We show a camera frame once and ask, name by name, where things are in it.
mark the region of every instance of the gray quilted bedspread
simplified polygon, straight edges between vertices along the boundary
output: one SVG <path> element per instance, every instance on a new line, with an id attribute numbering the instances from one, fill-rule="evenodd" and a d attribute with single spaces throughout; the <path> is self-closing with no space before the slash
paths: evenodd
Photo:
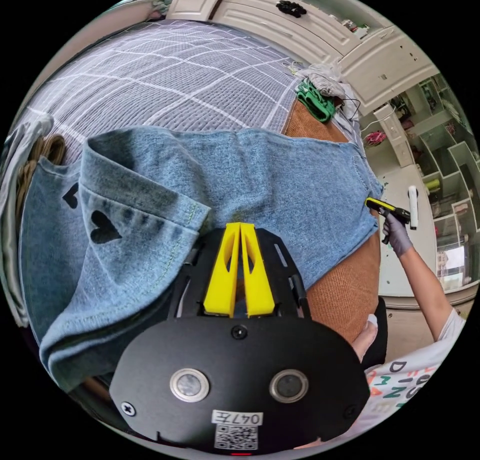
<path id="1" fill-rule="evenodd" d="M 300 80 L 291 59 L 241 31 L 183 20 L 143 23 L 93 46 L 35 93 L 18 122 L 41 113 L 67 141 L 135 125 L 176 131 L 281 132 Z"/>

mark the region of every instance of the white cabinet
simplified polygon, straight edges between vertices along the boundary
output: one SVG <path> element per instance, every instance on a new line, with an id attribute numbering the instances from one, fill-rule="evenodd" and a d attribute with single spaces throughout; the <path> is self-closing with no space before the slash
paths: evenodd
<path id="1" fill-rule="evenodd" d="M 388 141 L 391 143 L 400 166 L 403 168 L 407 165 L 413 164 L 414 158 L 412 150 L 410 149 L 407 134 L 402 128 L 402 124 L 397 118 L 391 105 L 386 104 L 382 108 L 373 112 L 373 114 L 379 120 L 378 123 L 380 123 Z"/>
<path id="2" fill-rule="evenodd" d="M 310 63 L 329 63 L 340 56 L 327 42 L 290 21 L 287 16 L 259 8 L 223 1 L 212 22 L 269 39 Z"/>
<path id="3" fill-rule="evenodd" d="M 166 18 L 168 20 L 194 20 L 207 22 L 219 0 L 173 0 Z"/>
<path id="4" fill-rule="evenodd" d="M 305 2 L 295 0 L 300 4 L 307 13 L 300 18 L 295 18 L 291 15 L 281 13 L 276 7 L 280 0 L 223 0 L 238 4 L 240 6 L 252 7 L 269 12 L 281 19 L 287 19 L 290 23 L 291 33 L 295 35 L 296 26 L 308 30 L 316 38 L 330 45 L 334 50 L 339 52 L 341 56 L 348 54 L 355 47 L 360 45 L 361 41 L 348 28 L 345 28 L 341 23 L 328 16 L 325 12 L 318 8 L 309 5 Z"/>
<path id="5" fill-rule="evenodd" d="M 340 61 L 342 73 L 366 115 L 439 71 L 396 26 L 368 37 Z"/>

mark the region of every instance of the purple glove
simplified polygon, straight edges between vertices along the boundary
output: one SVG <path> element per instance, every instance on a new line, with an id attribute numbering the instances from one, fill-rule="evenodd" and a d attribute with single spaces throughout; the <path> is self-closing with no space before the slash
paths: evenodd
<path id="1" fill-rule="evenodd" d="M 383 233 L 389 235 L 390 245 L 397 257 L 401 257 L 410 247 L 413 247 L 405 225 L 398 221 L 390 212 L 386 212 L 383 223 Z"/>

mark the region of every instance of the shirt sleeve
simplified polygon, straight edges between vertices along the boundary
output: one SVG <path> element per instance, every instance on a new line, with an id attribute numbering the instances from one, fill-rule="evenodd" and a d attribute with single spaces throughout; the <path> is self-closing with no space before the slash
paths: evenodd
<path id="1" fill-rule="evenodd" d="M 462 328 L 465 325 L 465 320 L 452 308 L 449 317 L 447 318 L 445 325 L 441 329 L 438 341 L 442 340 L 455 340 L 460 335 Z"/>

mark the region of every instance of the qr code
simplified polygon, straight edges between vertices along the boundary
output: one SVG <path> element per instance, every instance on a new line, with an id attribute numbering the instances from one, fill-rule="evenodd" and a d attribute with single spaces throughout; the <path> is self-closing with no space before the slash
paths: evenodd
<path id="1" fill-rule="evenodd" d="M 257 426 L 217 425 L 215 448 L 225 450 L 258 450 Z"/>

